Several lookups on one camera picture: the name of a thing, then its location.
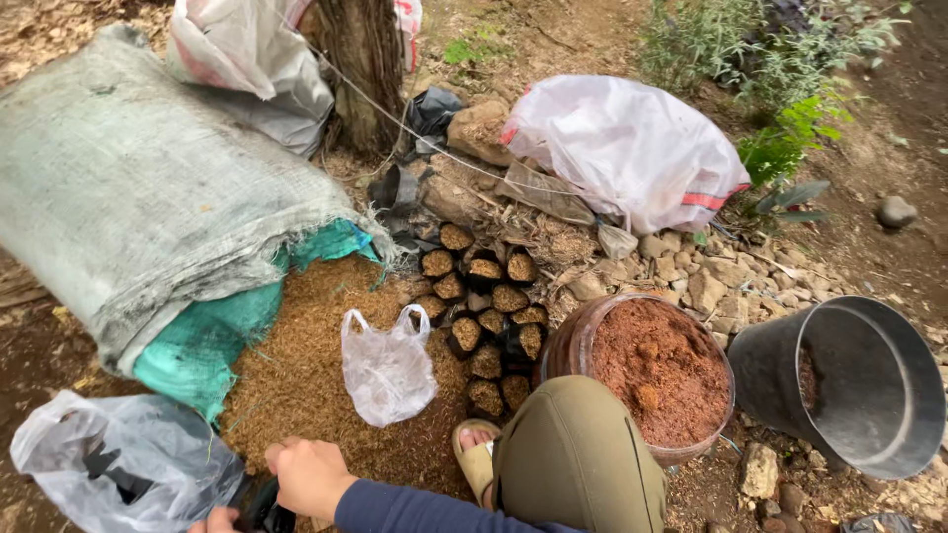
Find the black bucket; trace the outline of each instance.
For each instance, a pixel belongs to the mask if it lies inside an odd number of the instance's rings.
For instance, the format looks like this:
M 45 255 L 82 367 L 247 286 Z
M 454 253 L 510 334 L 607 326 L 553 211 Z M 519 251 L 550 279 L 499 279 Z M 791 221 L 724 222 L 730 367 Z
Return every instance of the black bucket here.
M 804 407 L 801 349 L 816 378 Z M 912 325 L 884 303 L 843 296 L 740 332 L 727 351 L 741 409 L 880 479 L 920 472 L 945 426 L 941 375 Z

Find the navy blue sleeve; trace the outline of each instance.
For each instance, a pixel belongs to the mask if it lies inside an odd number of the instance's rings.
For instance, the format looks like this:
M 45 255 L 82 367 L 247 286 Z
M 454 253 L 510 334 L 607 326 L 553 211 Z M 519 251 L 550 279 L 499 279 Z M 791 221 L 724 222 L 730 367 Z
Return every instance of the navy blue sleeve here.
M 336 507 L 346 533 L 575 533 L 558 524 L 532 526 L 476 505 L 367 479 L 353 483 Z

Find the person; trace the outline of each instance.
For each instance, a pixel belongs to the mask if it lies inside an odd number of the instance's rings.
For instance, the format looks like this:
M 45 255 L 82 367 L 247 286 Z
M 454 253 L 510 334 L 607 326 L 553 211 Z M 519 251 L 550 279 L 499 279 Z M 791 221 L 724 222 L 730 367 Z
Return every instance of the person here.
M 266 451 L 277 502 L 348 533 L 661 533 L 666 479 L 629 410 L 583 376 L 550 379 L 501 431 L 470 419 L 452 437 L 480 507 L 349 473 L 335 444 L 285 439 Z M 215 508 L 189 533 L 233 533 Z

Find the tree trunk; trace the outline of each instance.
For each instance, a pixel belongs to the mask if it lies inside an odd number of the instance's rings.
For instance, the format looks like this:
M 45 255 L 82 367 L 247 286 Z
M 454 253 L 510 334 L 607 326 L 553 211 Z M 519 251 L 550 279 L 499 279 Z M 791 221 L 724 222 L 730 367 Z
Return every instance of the tree trunk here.
M 369 98 L 401 116 L 401 39 L 392 0 L 313 0 L 300 20 L 300 33 Z M 398 125 L 338 76 L 330 83 L 338 140 L 360 153 L 390 150 Z

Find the sandal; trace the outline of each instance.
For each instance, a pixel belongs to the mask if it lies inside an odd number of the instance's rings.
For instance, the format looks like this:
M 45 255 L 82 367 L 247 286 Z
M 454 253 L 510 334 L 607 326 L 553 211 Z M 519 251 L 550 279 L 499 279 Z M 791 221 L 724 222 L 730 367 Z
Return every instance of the sandal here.
M 461 471 L 465 473 L 467 483 L 474 491 L 477 497 L 477 503 L 483 507 L 483 493 L 492 483 L 494 483 L 494 465 L 492 455 L 494 453 L 494 441 L 485 442 L 471 448 L 467 451 L 461 450 L 461 430 L 483 430 L 496 435 L 501 434 L 501 429 L 480 418 L 468 418 L 454 428 L 454 434 L 451 435 L 451 446 L 454 448 L 454 456 L 458 458 L 458 464 L 461 465 Z

